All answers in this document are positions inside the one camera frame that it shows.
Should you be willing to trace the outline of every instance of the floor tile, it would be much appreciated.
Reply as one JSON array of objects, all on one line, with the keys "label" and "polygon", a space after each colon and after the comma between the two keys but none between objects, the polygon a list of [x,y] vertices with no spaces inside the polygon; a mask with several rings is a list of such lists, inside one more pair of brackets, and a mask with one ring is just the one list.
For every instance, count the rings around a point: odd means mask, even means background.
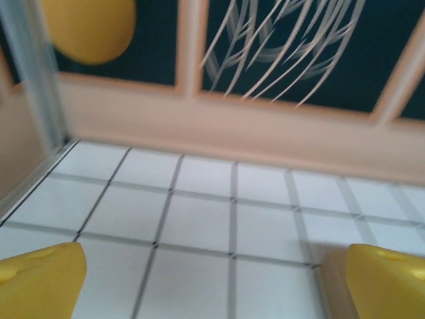
[{"label": "floor tile", "polygon": [[18,229],[6,225],[0,228],[0,260],[37,251],[53,245],[71,242],[72,235],[43,233],[28,229]]},{"label": "floor tile", "polygon": [[377,239],[378,246],[393,251],[425,256],[425,241],[416,229],[374,222],[369,222],[369,226]]},{"label": "floor tile", "polygon": [[310,270],[240,260],[236,264],[237,319],[323,318],[308,279]]},{"label": "floor tile", "polygon": [[87,275],[73,318],[130,318],[150,249],[82,237],[78,241],[86,254]]},{"label": "floor tile", "polygon": [[425,219],[425,189],[421,187],[402,186],[402,190],[419,214],[421,214],[422,219]]},{"label": "floor tile", "polygon": [[159,249],[139,319],[226,318],[228,259]]},{"label": "floor tile", "polygon": [[53,172],[108,180],[128,148],[79,142]]},{"label": "floor tile", "polygon": [[180,155],[131,150],[114,181],[170,188]]},{"label": "floor tile", "polygon": [[364,215],[408,220],[391,195],[388,184],[362,179],[347,179]]},{"label": "floor tile", "polygon": [[231,166],[229,161],[185,157],[176,189],[230,197]]},{"label": "floor tile", "polygon": [[301,171],[293,175],[301,207],[349,212],[335,176]]},{"label": "floor tile", "polygon": [[290,205],[285,170],[238,164],[238,197]]},{"label": "floor tile", "polygon": [[237,253],[287,261],[304,258],[291,211],[238,205]]},{"label": "floor tile", "polygon": [[363,243],[360,232],[352,219],[303,213],[307,239],[315,264],[336,247],[348,247]]},{"label": "floor tile", "polygon": [[166,192],[109,186],[85,231],[153,241],[166,199]]},{"label": "floor tile", "polygon": [[173,196],[161,243],[228,251],[230,202]]},{"label": "floor tile", "polygon": [[77,231],[104,187],[99,183],[48,177],[9,220]]}]

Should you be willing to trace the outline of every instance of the tile grout line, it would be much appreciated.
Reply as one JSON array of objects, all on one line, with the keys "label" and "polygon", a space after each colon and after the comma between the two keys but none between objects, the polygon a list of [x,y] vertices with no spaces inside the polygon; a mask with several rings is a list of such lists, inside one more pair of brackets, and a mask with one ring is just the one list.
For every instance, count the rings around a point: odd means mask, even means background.
[{"label": "tile grout line", "polygon": [[337,179],[337,186],[343,196],[345,203],[347,204],[351,216],[353,217],[354,224],[356,225],[357,230],[359,231],[361,239],[365,243],[377,246],[377,238],[373,234],[369,223],[365,219],[365,214],[363,214],[360,203],[355,197],[353,190],[347,182],[347,179],[345,177],[339,177]]},{"label": "tile grout line", "polygon": [[237,244],[237,198],[238,198],[238,162],[232,164],[230,174],[230,203],[229,216],[229,260],[227,278],[227,319],[236,319],[236,244]]},{"label": "tile grout line", "polygon": [[[292,175],[292,170],[287,170],[285,172],[285,182],[288,187],[288,193],[290,196],[291,205],[293,207],[299,207],[299,197],[297,193],[297,188],[295,184],[294,176]],[[305,228],[303,213],[299,209],[295,209],[292,212],[294,216],[295,226],[297,229],[297,235],[299,239],[299,244],[301,246],[301,253],[303,255],[304,261],[306,263],[313,262],[313,253],[309,246],[307,229]]]},{"label": "tile grout line", "polygon": [[[62,173],[54,173],[51,172],[49,174],[50,177],[55,177],[59,179],[71,179],[76,181],[85,181],[85,182],[92,182],[92,183],[102,183],[104,184],[105,179],[97,179],[93,177],[82,177],[78,175],[68,175],[68,174],[62,174]],[[154,186],[148,186],[148,185],[142,185],[142,184],[134,184],[134,183],[126,183],[126,182],[120,182],[120,181],[111,181],[110,186],[117,186],[117,187],[123,187],[123,188],[130,188],[130,189],[139,189],[141,191],[152,191],[152,192],[169,192],[168,188],[161,188],[161,187],[154,187]],[[293,195],[291,195],[292,189],[288,189],[290,191],[290,198],[292,198]],[[388,219],[385,217],[377,217],[377,216],[368,216],[363,214],[354,214],[353,213],[347,213],[342,211],[329,211],[329,210],[322,210],[322,209],[316,209],[313,207],[300,207],[297,205],[285,205],[285,204],[278,204],[278,203],[270,203],[266,201],[256,201],[251,199],[236,199],[233,197],[225,197],[220,195],[211,195],[211,194],[205,194],[205,193],[195,193],[192,191],[181,191],[181,190],[175,190],[174,195],[182,196],[182,197],[190,197],[190,198],[204,198],[208,200],[213,201],[236,201],[237,203],[248,205],[248,206],[255,206],[255,207],[266,207],[266,208],[275,208],[275,209],[293,209],[294,211],[301,210],[302,213],[305,214],[311,214],[311,215],[321,215],[321,216],[330,216],[335,218],[344,218],[344,219],[360,219],[362,217],[367,219],[373,219],[373,222],[376,223],[391,223],[395,225],[403,225],[406,226],[407,223],[412,223],[411,225],[414,228],[418,228],[421,226],[424,226],[425,223],[418,222],[418,221],[406,221],[401,219]]]},{"label": "tile grout line", "polygon": [[158,223],[157,232],[156,232],[155,238],[153,240],[153,247],[152,247],[152,249],[149,253],[149,257],[148,257],[147,262],[146,262],[145,270],[143,272],[142,279],[141,279],[141,282],[140,282],[139,290],[138,290],[137,295],[136,295],[136,299],[135,299],[134,306],[133,306],[133,312],[131,313],[131,317],[130,317],[131,319],[137,318],[137,315],[139,314],[139,311],[140,311],[140,308],[141,308],[141,302],[143,300],[143,295],[145,294],[145,291],[146,291],[147,281],[149,280],[149,275],[151,274],[152,267],[153,267],[153,261],[155,259],[155,255],[156,255],[156,252],[157,252],[158,242],[161,238],[161,234],[162,234],[162,231],[163,231],[163,228],[164,228],[165,220],[167,218],[169,206],[171,204],[171,198],[173,196],[174,188],[175,188],[175,185],[177,183],[177,178],[179,176],[181,165],[183,163],[184,157],[185,156],[182,155],[179,158],[177,165],[176,165],[176,168],[175,168],[175,171],[174,171],[173,179],[171,180],[169,193],[168,193],[167,199],[165,200],[163,212],[161,214],[161,218],[160,218],[159,223]]},{"label": "tile grout line", "polygon": [[253,263],[263,263],[268,265],[293,266],[300,268],[311,268],[313,266],[311,263],[303,263],[301,261],[290,261],[287,259],[274,259],[245,254],[235,255],[234,258],[236,258],[238,261],[251,261]]},{"label": "tile grout line", "polygon": [[29,192],[29,193],[27,193],[26,195],[25,195],[25,198],[23,198],[23,199],[21,199],[21,202],[18,204],[18,206],[16,206],[14,209],[13,209],[13,211],[6,217],[6,218],[4,218],[2,221],[0,221],[0,227],[1,226],[3,226],[5,223],[6,223],[6,221],[10,218],[10,217],[12,217],[12,215],[19,209],[19,207],[34,193],[34,191],[37,189],[37,188],[39,188],[39,186],[41,185],[41,183],[42,182],[44,182],[45,181],[45,179],[50,175],[50,173],[52,173],[53,172],[53,170],[64,160],[64,158],[66,158],[67,156],[68,156],[68,154],[75,148],[75,146],[78,144],[78,143],[80,143],[80,141],[77,141],[77,142],[75,142],[74,143],[74,145],[72,145],[70,148],[69,148],[69,150],[67,150],[66,151],[66,153],[64,153],[63,155],[62,155],[62,157],[58,160],[58,162],[57,163],[55,163],[51,168],[49,168],[48,170],[47,170],[47,173],[46,173],[46,175],[45,176],[43,176],[42,178],[40,178],[40,180],[39,181],[37,181],[36,183],[35,183],[35,186],[34,186],[34,188]]},{"label": "tile grout line", "polygon": [[118,170],[121,168],[121,165],[126,160],[127,155],[129,154],[131,148],[129,148],[125,154],[123,155],[122,159],[118,163],[117,167],[115,168],[114,172],[112,173],[111,177],[109,178],[108,182],[106,183],[105,187],[103,188],[102,192],[99,194],[99,197],[97,198],[96,202],[93,204],[92,209],[88,213],[86,219],[84,220],[81,228],[77,231],[77,235],[75,236],[73,241],[77,241],[80,237],[81,233],[83,232],[84,228],[87,226],[88,221],[90,220],[91,216],[93,215],[94,211],[98,207],[99,203],[101,202],[103,196],[105,195],[106,191],[108,190],[112,180],[114,179],[115,175],[117,174]]},{"label": "tile grout line", "polygon": [[403,188],[401,188],[398,183],[387,187],[388,192],[390,193],[392,198],[397,202],[398,206],[400,206],[403,213],[409,218],[409,221],[413,221],[414,223],[423,223],[425,221],[423,216],[409,200],[408,196],[403,191]]},{"label": "tile grout line", "polygon": [[[294,175],[292,174],[292,170],[289,170],[285,173],[285,180],[288,185],[288,191],[290,193],[291,204],[294,207],[300,207],[299,196],[298,196],[298,192],[296,188]],[[314,271],[313,270],[313,264],[314,264],[313,251],[311,250],[311,247],[309,245],[307,228],[305,227],[303,213],[301,209],[297,209],[296,211],[293,212],[293,214],[294,214],[297,234],[298,234],[299,242],[301,244],[301,250],[302,250],[304,259],[310,263],[309,265],[310,269],[307,269],[307,272],[313,272]],[[312,276],[308,276],[308,277],[309,278],[307,278],[307,280],[311,285],[310,291],[312,293],[313,299],[315,300],[317,307],[320,307],[321,313],[324,313],[325,301],[323,299],[322,294],[320,293],[319,282],[315,277],[312,277]]]},{"label": "tile grout line", "polygon": [[70,174],[55,173],[55,172],[52,172],[50,176],[56,179],[65,179],[68,181],[81,181],[84,183],[97,183],[102,185],[108,181],[107,179],[101,179],[96,177],[86,177],[86,176],[70,175]]},{"label": "tile grout line", "polygon": [[174,245],[161,243],[157,244],[157,249],[163,249],[164,251],[175,251],[178,253],[189,253],[194,255],[210,256],[210,257],[220,257],[228,258],[228,252],[226,251],[213,251],[210,249],[203,249],[198,247],[189,247],[183,245]]},{"label": "tile grout line", "polygon": [[423,223],[416,221],[402,221],[400,219],[386,218],[386,217],[378,217],[378,216],[368,216],[361,215],[357,219],[371,222],[371,223],[380,223],[385,225],[396,225],[401,227],[410,227],[410,228],[418,228],[423,225]]},{"label": "tile grout line", "polygon": [[122,243],[122,244],[126,244],[126,245],[134,245],[134,246],[141,246],[141,247],[152,247],[151,241],[144,241],[144,240],[141,240],[141,239],[127,238],[127,237],[117,237],[117,236],[113,236],[113,235],[91,233],[91,232],[87,232],[87,231],[80,234],[79,238],[90,238],[90,239],[97,239],[99,241],[109,241],[111,243]]},{"label": "tile grout line", "polygon": [[14,229],[30,230],[30,231],[40,232],[40,233],[57,233],[57,234],[61,234],[61,235],[72,235],[73,237],[75,237],[75,234],[76,234],[76,231],[73,231],[71,229],[26,224],[26,223],[20,223],[20,222],[16,222],[16,221],[10,221],[4,227],[14,228]]}]

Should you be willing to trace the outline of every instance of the yellow circle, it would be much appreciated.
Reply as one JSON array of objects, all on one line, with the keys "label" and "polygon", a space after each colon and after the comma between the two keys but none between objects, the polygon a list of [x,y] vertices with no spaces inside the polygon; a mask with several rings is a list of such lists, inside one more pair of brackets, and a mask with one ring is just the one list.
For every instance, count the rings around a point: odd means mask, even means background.
[{"label": "yellow circle", "polygon": [[134,0],[42,0],[55,47],[84,64],[114,60],[133,38]]}]

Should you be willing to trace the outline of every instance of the grid pattern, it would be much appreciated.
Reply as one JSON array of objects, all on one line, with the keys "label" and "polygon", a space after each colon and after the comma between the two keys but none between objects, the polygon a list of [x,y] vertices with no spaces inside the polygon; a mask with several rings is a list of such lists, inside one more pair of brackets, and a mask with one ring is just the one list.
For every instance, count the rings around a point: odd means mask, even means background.
[{"label": "grid pattern", "polygon": [[324,318],[315,267],[425,255],[419,187],[78,142],[0,222],[0,259],[78,241],[74,319]]}]

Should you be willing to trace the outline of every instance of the peach baseboard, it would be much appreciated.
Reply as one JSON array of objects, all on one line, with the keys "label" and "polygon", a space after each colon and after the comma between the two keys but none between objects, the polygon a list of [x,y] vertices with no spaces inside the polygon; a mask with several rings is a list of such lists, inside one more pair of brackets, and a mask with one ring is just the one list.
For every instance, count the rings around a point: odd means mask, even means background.
[{"label": "peach baseboard", "polygon": [[62,80],[75,138],[425,185],[425,132]]}]

